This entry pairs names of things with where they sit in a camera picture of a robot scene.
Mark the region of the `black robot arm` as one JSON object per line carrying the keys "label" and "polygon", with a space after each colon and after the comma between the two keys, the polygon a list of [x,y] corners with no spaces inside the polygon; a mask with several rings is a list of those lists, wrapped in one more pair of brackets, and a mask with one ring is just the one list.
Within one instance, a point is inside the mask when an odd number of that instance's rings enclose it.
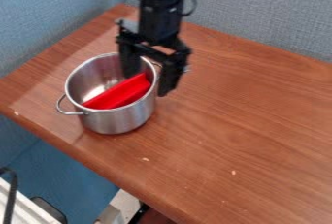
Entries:
{"label": "black robot arm", "polygon": [[158,96],[164,97],[180,83],[188,66],[191,47],[179,37],[185,0],[140,0],[140,21],[121,18],[117,36],[121,65],[126,78],[141,69],[141,57],[146,56],[162,66]]}

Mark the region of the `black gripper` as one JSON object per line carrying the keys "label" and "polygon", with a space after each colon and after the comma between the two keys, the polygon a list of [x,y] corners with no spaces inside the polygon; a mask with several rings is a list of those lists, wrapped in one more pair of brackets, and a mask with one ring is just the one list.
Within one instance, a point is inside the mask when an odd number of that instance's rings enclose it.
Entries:
{"label": "black gripper", "polygon": [[192,12],[184,12],[185,0],[141,0],[140,20],[121,18],[117,21],[120,34],[120,56],[124,76],[133,77],[141,70],[141,56],[152,57],[162,66],[158,96],[173,91],[188,70],[191,48],[179,37],[183,19]]}

